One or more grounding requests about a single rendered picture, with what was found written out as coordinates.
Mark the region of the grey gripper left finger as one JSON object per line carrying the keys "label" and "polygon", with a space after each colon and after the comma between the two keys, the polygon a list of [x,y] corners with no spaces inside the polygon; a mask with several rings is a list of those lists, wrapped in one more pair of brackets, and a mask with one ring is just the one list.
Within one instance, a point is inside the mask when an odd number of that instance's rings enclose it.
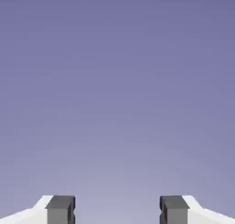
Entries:
{"label": "grey gripper left finger", "polygon": [[32,207],[0,218],[0,224],[76,224],[73,195],[43,195]]}

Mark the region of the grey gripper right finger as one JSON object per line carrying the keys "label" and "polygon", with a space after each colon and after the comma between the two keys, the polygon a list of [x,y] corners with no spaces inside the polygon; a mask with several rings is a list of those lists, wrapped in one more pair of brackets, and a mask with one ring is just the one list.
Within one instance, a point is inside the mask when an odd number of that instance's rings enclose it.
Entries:
{"label": "grey gripper right finger", "polygon": [[203,208],[191,195],[162,195],[160,224],[235,224],[235,218]]}

